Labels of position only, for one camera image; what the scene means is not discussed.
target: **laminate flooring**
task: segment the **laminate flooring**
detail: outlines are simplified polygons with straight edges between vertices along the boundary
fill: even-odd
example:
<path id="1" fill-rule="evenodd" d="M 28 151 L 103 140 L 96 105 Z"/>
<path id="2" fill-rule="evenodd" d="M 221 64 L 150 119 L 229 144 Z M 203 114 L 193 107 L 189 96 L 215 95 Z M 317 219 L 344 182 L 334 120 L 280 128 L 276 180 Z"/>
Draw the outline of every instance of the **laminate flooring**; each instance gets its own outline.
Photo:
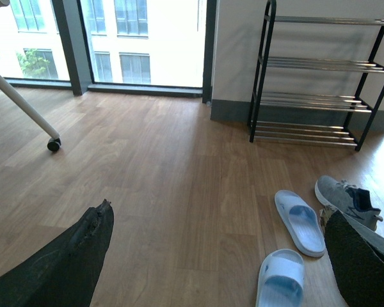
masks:
<path id="1" fill-rule="evenodd" d="M 0 92 L 0 275 L 105 198 L 115 225 L 93 307 L 249 307 L 263 259 L 296 250 L 278 190 L 318 212 L 317 178 L 345 178 L 384 217 L 384 134 L 358 153 L 249 143 L 245 124 L 211 121 L 200 99 L 19 91 L 63 146 L 48 151 L 48 135 Z M 303 258 L 303 306 L 347 306 L 327 253 Z"/>

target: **slide sandal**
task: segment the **slide sandal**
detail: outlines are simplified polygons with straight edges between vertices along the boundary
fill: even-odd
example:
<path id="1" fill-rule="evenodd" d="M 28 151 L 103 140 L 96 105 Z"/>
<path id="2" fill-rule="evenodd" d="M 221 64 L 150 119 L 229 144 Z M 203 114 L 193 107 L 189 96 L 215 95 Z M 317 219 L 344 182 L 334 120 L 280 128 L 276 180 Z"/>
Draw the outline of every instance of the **slide sandal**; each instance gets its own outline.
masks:
<path id="1" fill-rule="evenodd" d="M 256 307 L 300 307 L 305 266 L 291 249 L 279 249 L 263 261 L 257 284 Z"/>
<path id="2" fill-rule="evenodd" d="M 275 203 L 296 247 L 307 256 L 323 256 L 326 244 L 314 210 L 296 193 L 286 190 L 276 193 Z"/>

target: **white building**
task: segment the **white building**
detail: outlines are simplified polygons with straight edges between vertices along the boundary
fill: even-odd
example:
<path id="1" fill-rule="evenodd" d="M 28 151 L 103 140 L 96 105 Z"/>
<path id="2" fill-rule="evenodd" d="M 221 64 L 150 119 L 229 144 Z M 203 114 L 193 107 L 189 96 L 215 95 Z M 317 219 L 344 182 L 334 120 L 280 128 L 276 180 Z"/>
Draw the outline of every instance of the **white building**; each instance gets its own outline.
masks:
<path id="1" fill-rule="evenodd" d="M 81 0 L 95 82 L 202 87 L 203 0 Z M 0 8 L 0 74 L 23 74 L 17 54 L 47 59 L 41 78 L 69 80 L 51 0 Z"/>

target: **metal shoe rack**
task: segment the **metal shoe rack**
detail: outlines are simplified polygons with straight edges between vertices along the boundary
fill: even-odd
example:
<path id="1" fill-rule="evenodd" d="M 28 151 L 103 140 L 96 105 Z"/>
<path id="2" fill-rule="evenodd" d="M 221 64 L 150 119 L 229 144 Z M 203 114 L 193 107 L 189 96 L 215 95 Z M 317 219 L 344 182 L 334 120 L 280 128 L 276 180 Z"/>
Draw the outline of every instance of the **metal shoe rack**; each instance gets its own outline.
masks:
<path id="1" fill-rule="evenodd" d="M 269 56 L 273 26 L 275 22 L 307 24 L 342 24 L 380 26 L 377 39 L 367 61 L 343 61 L 334 59 L 284 58 Z M 384 84 L 374 107 L 360 98 L 368 74 L 384 74 L 384 66 L 374 61 L 384 36 L 384 19 L 336 19 L 313 17 L 276 16 L 276 0 L 268 0 L 264 14 L 259 56 L 248 117 L 250 142 L 255 138 L 280 139 L 304 143 L 352 146 L 359 151 L 384 97 Z M 295 93 L 263 92 L 266 68 L 295 68 L 309 70 L 331 70 L 362 73 L 353 96 L 300 95 Z M 343 126 L 300 125 L 293 123 L 258 121 L 261 106 L 291 107 L 347 112 Z M 370 113 L 365 128 L 358 138 L 349 130 L 351 117 L 356 112 Z"/>

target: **gray sneaker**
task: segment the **gray sneaker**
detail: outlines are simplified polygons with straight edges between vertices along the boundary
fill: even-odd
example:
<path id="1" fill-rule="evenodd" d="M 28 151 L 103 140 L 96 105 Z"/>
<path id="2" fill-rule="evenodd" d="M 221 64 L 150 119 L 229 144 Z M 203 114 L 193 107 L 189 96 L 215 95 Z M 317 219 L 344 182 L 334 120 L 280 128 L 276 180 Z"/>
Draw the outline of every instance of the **gray sneaker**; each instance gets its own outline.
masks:
<path id="1" fill-rule="evenodd" d="M 321 176 L 314 186 L 314 192 L 322 205 L 337 207 L 374 232 L 377 221 L 383 221 L 381 210 L 371 206 L 370 191 L 359 189 L 345 180 L 338 182 L 330 176 Z"/>

